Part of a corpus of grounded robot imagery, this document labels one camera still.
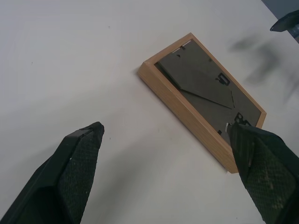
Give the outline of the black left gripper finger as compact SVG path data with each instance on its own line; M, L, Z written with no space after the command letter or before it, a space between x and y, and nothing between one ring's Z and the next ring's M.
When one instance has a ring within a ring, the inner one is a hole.
M31 176L0 224L80 224L93 185L104 126L64 137Z
M299 24L299 10L293 11L280 18L271 28L273 32L284 32Z
M227 133L241 181L266 224L299 224L299 157L274 133L238 123Z

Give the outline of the wooden picture frame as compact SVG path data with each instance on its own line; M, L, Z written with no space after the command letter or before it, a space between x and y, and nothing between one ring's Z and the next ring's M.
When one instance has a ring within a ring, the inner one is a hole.
M142 63L143 82L230 173L237 173L228 123L262 127L266 112L193 35Z

